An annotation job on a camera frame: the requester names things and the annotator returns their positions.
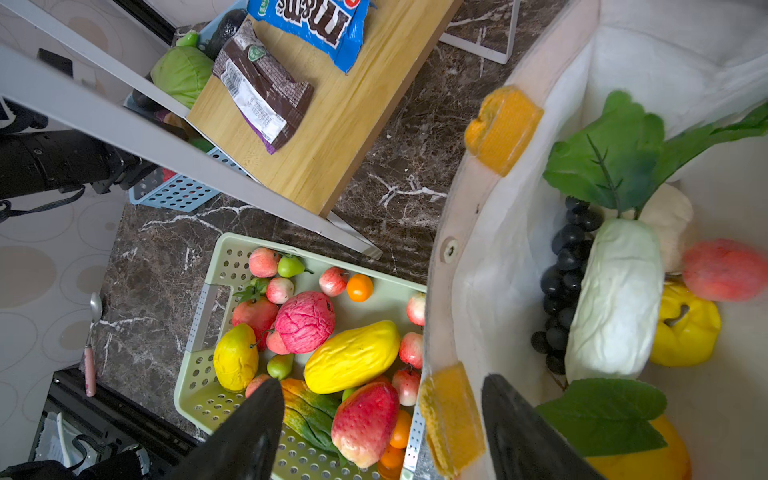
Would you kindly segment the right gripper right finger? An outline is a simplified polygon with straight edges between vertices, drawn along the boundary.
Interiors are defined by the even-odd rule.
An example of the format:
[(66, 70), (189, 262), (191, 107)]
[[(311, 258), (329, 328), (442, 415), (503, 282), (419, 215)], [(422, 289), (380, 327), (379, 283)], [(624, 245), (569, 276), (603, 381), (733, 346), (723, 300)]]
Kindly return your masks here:
[(483, 423), (498, 479), (600, 479), (501, 375), (481, 388)]

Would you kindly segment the white radish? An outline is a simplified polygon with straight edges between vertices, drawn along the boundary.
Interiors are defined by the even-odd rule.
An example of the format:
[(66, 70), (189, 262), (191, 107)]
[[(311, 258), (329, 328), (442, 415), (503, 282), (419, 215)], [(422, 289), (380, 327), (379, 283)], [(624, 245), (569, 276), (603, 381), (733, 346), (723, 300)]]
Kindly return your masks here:
[(610, 219), (587, 263), (565, 354), (566, 379), (635, 379), (651, 354), (665, 272), (655, 232)]

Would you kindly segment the dark grape bunch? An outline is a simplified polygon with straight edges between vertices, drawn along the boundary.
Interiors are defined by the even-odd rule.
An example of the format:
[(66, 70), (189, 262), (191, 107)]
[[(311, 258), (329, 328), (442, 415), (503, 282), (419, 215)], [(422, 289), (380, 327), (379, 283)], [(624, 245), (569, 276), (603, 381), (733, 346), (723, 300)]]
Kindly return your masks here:
[(565, 374), (565, 354), (574, 321), (581, 285), (597, 230), (603, 216), (590, 203), (565, 198), (566, 224), (551, 242), (555, 263), (544, 271), (540, 288), (542, 308), (547, 318), (543, 327), (530, 337), (534, 351), (544, 356), (547, 370), (555, 376)]

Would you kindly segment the leafy green vegetable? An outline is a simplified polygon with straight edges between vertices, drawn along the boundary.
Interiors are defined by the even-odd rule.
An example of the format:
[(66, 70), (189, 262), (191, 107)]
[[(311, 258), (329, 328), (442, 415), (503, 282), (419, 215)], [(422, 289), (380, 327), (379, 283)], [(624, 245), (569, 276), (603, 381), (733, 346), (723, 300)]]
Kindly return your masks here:
[[(670, 184), (690, 161), (717, 145), (766, 133), (767, 107), (760, 104), (738, 120), (715, 121), (670, 138), (659, 116), (627, 92), (614, 91), (596, 120), (554, 144), (543, 177), (564, 200), (572, 196), (590, 203), (602, 214), (602, 225), (610, 219), (640, 221), (656, 190)], [(668, 281), (686, 286), (682, 271), (665, 272), (664, 285)], [(667, 446), (651, 425), (663, 415), (666, 396), (641, 382), (640, 375), (572, 383), (566, 371), (551, 375), (564, 395), (542, 404), (539, 414), (581, 456), (619, 456)]]

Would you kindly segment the green plastic fruit basket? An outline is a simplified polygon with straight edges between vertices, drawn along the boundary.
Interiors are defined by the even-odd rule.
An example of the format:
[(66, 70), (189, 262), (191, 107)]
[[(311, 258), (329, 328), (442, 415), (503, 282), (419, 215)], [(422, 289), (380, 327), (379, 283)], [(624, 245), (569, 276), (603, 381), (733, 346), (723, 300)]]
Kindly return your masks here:
[[(221, 336), (232, 328), (231, 314), (236, 305), (233, 294), (242, 291), (255, 278), (251, 275), (248, 260), (253, 250), (259, 247), (298, 257), (313, 273), (294, 277), (292, 281), (297, 292), (320, 291), (320, 274), (333, 266), (372, 279), (374, 291), (365, 302), (355, 302), (346, 293), (331, 299), (336, 312), (334, 334), (381, 320), (393, 321), (401, 336), (418, 330), (408, 319), (406, 306), (416, 292), (426, 293), (426, 286), (296, 247), (225, 233), (213, 249), (174, 391), (176, 410), (207, 434), (215, 432), (245, 400), (244, 390), (233, 393), (219, 384), (214, 369), (214, 350)], [(211, 340), (206, 347), (213, 307), (219, 301), (224, 304), (224, 300), (223, 317), (214, 323), (215, 341)], [(321, 453), (294, 430), (283, 426), (272, 479), (385, 479), (389, 475), (382, 476), (377, 465), (360, 469), (349, 462), (342, 466), (338, 458), (338, 455)]]

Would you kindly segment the orange round fruit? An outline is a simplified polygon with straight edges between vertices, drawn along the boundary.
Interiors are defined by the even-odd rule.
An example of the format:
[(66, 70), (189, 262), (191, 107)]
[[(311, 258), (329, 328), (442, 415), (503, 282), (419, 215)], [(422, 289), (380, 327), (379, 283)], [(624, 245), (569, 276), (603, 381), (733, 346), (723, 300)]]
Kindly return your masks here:
[(692, 464), (686, 445), (664, 416), (651, 421), (667, 446), (619, 456), (588, 457), (586, 461), (606, 479), (692, 479)]

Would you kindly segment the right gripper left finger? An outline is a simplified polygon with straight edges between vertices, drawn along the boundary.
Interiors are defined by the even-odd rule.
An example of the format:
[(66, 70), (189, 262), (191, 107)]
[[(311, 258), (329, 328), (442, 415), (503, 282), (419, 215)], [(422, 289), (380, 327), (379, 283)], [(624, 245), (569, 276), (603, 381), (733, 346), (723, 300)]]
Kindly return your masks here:
[(269, 479), (280, 442), (284, 409), (280, 383), (267, 380), (167, 477)]

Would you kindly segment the white grocery tote bag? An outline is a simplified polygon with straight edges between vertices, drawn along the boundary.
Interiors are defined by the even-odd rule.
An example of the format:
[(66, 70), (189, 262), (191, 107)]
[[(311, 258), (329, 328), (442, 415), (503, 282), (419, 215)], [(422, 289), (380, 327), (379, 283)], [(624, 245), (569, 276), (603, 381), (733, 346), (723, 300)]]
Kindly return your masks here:
[[(540, 278), (566, 222), (564, 197), (543, 173), (554, 144), (596, 120), (614, 91), (659, 116), (670, 138), (767, 107), (766, 3), (572, 1), (484, 101), (429, 268), (422, 399), (443, 473), (497, 478), (486, 376), (503, 376), (538, 414), (564, 395), (530, 345), (547, 318)], [(767, 256), (767, 133), (709, 149), (670, 185), (693, 205), (697, 242), (729, 239)], [(722, 331), (708, 361), (648, 364), (639, 379), (666, 396), (663, 415), (695, 478), (763, 479), (767, 289), (718, 309)]]

